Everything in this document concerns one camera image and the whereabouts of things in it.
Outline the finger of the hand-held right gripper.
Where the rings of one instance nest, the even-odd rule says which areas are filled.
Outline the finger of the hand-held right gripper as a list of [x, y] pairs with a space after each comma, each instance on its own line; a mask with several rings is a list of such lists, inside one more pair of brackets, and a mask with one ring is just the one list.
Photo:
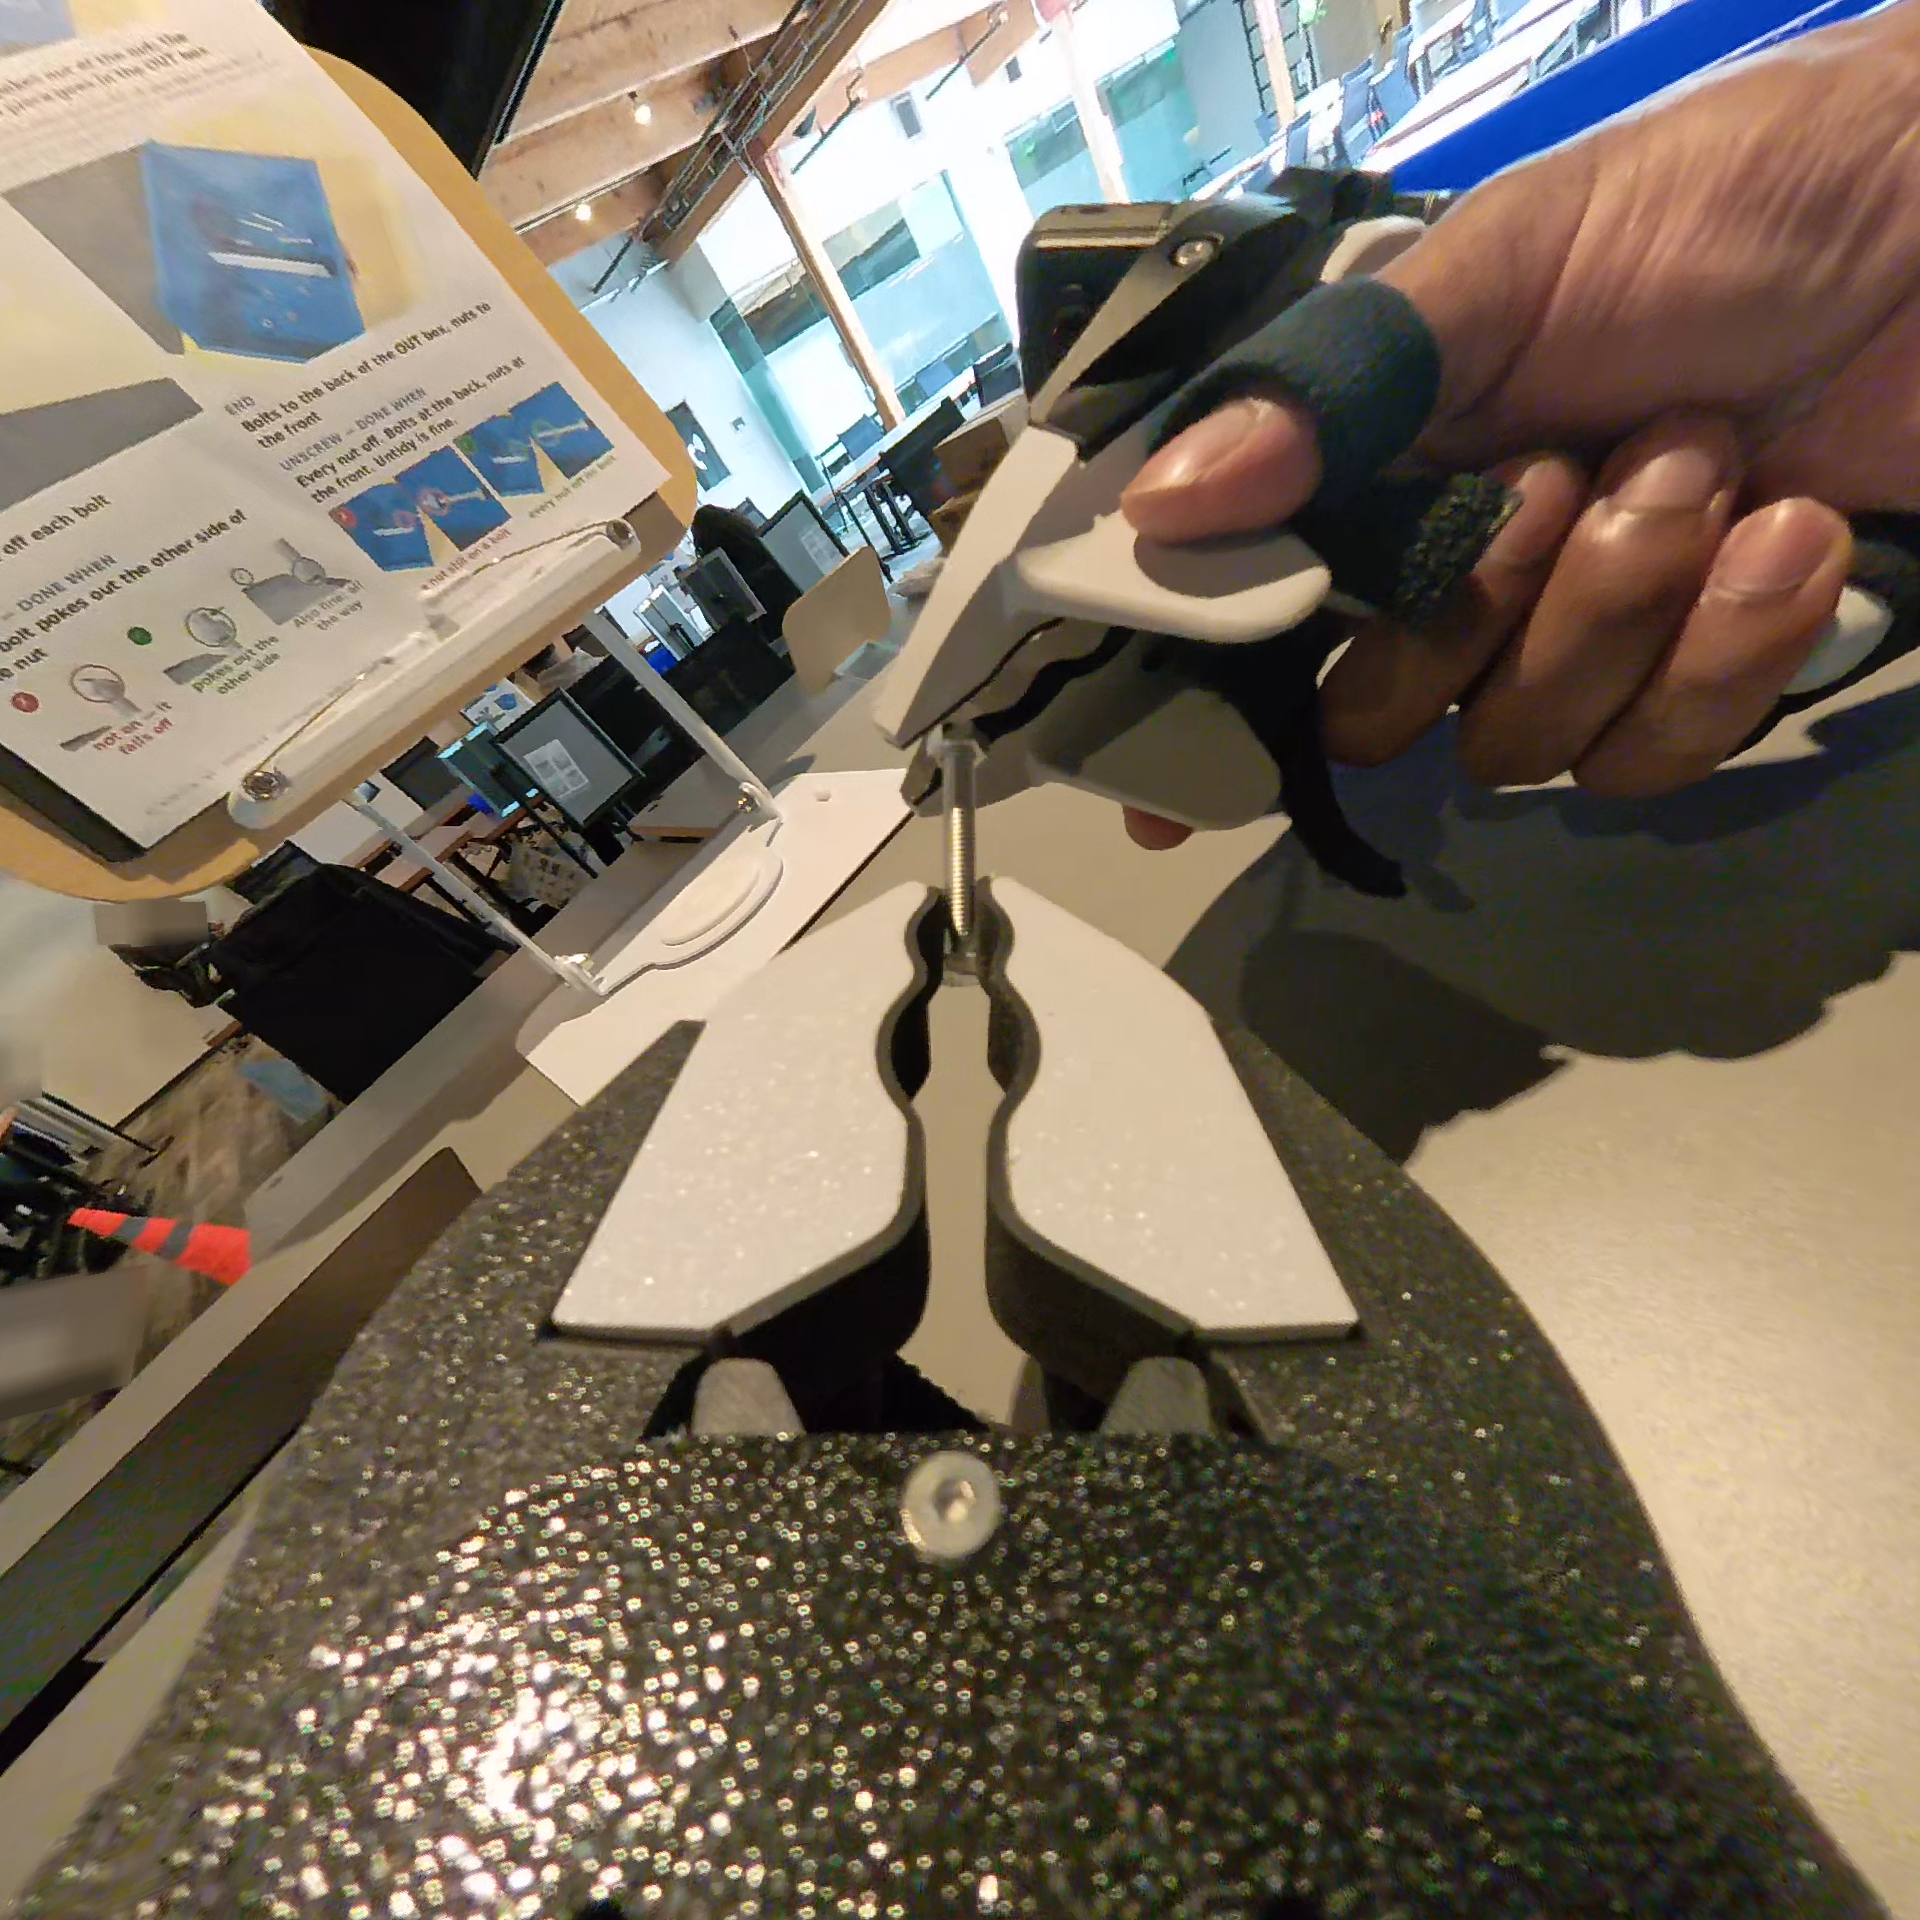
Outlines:
[[1020, 639], [946, 728], [976, 742], [976, 801], [1064, 783], [1192, 829], [1282, 809], [1262, 739], [1287, 638], [1208, 643], [1044, 622]]
[[1120, 492], [1146, 461], [1146, 446], [1142, 425], [1090, 457], [1051, 427], [1021, 432], [880, 676], [874, 715], [892, 745], [914, 745], [955, 718], [1053, 616], [1253, 643], [1324, 606], [1328, 564], [1295, 535], [1226, 543], [1138, 535], [1120, 513]]

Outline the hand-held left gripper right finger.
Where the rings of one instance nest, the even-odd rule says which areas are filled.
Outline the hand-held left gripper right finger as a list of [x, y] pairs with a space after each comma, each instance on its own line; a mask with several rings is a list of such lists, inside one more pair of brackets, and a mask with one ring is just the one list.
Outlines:
[[998, 1105], [983, 1279], [1015, 1424], [1088, 1430], [1140, 1361], [1347, 1340], [1359, 1309], [1220, 1031], [1127, 943], [980, 886]]

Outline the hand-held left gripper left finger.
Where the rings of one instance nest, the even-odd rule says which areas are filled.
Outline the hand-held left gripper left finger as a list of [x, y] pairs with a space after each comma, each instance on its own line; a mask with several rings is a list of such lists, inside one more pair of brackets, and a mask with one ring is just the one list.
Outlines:
[[549, 1316], [549, 1382], [636, 1432], [934, 1432], [940, 899], [904, 881], [710, 1009]]

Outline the silver metal bolt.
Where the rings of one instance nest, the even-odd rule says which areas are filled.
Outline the silver metal bolt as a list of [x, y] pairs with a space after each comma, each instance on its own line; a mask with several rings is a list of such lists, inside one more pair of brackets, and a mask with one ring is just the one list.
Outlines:
[[976, 767], [980, 745], [972, 726], [943, 724], [934, 742], [943, 807], [943, 900], [951, 953], [976, 947]]

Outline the person's right hand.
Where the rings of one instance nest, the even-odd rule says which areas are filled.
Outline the person's right hand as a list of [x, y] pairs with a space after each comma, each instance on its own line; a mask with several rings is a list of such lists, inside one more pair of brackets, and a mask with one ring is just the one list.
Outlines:
[[1605, 798], [1739, 751], [1918, 501], [1918, 8], [1813, 32], [1483, 182], [1382, 278], [1443, 380], [1419, 461], [1519, 493], [1423, 631], [1363, 628], [1328, 755], [1447, 712], [1478, 783]]

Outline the light wooden chair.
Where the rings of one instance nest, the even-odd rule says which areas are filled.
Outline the light wooden chair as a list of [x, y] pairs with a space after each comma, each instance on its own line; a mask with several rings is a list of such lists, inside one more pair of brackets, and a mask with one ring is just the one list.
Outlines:
[[880, 558], [861, 549], [838, 559], [784, 613], [782, 638], [806, 697], [828, 693], [844, 661], [884, 639], [894, 624]]

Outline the black computer monitor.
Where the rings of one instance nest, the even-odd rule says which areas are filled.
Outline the black computer monitor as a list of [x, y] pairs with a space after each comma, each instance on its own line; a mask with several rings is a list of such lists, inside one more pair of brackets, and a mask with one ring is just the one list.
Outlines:
[[564, 691], [499, 728], [495, 745], [582, 831], [639, 779], [638, 764]]
[[770, 512], [759, 540], [798, 592], [820, 584], [847, 559], [847, 549], [806, 492]]

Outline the black storage box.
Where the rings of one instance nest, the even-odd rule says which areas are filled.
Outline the black storage box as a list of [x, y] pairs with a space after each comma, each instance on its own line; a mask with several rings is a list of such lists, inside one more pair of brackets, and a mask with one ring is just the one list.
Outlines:
[[506, 943], [351, 868], [317, 867], [216, 937], [231, 1016], [347, 1103], [460, 1005]]

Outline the blue plastic bin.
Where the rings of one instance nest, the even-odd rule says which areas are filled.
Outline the blue plastic bin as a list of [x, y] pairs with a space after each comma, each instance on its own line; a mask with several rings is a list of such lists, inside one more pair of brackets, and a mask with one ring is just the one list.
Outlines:
[[1400, 192], [1463, 192], [1730, 62], [1880, 1], [1527, 5], [1359, 163]]

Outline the white clip bar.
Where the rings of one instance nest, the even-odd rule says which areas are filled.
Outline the white clip bar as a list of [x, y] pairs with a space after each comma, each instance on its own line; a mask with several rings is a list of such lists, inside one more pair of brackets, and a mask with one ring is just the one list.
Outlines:
[[460, 681], [535, 639], [572, 601], [611, 584], [638, 555], [639, 532], [630, 517], [581, 519], [484, 555], [426, 596], [402, 639], [253, 757], [227, 798], [231, 824], [266, 831], [314, 795], [338, 788], [389, 724], [446, 703]]

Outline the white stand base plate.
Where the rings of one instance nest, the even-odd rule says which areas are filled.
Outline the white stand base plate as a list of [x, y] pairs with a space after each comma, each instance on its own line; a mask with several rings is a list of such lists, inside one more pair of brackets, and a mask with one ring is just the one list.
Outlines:
[[592, 983], [558, 984], [527, 1014], [518, 1055], [574, 1105], [779, 957], [904, 822], [894, 772], [798, 774], [775, 801], [682, 848], [579, 959]]

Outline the clear acrylic stand bracket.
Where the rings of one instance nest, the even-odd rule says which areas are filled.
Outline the clear acrylic stand bracket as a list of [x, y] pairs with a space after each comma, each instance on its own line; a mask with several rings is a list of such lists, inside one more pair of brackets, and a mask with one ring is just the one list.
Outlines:
[[552, 953], [540, 947], [446, 859], [429, 855], [422, 841], [389, 817], [370, 783], [354, 788], [347, 804], [394, 841], [428, 879], [443, 881], [460, 905], [527, 953], [563, 988], [604, 1001], [643, 974], [687, 969], [706, 959], [756, 918], [775, 899], [784, 875], [784, 852], [778, 846], [784, 816], [773, 788], [645, 661], [643, 649], [615, 624], [612, 615], [592, 613], [586, 625], [735, 788], [734, 822], [708, 841], [706, 852], [685, 867], [658, 902], [643, 912], [639, 927], [612, 953], [608, 966], [596, 966], [586, 953]]

